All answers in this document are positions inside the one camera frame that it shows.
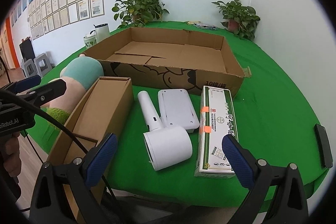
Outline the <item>person's left hand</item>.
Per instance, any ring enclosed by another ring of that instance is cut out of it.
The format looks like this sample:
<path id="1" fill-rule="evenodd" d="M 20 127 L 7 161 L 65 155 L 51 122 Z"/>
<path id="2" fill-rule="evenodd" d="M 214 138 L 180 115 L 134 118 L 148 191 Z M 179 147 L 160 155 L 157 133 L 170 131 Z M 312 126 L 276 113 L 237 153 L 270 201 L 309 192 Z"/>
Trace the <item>person's left hand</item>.
<path id="1" fill-rule="evenodd" d="M 22 168 L 19 151 L 19 136 L 20 133 L 16 132 L 5 143 L 6 160 L 4 161 L 3 165 L 5 167 L 5 170 L 11 177 L 17 177 L 20 174 Z"/>

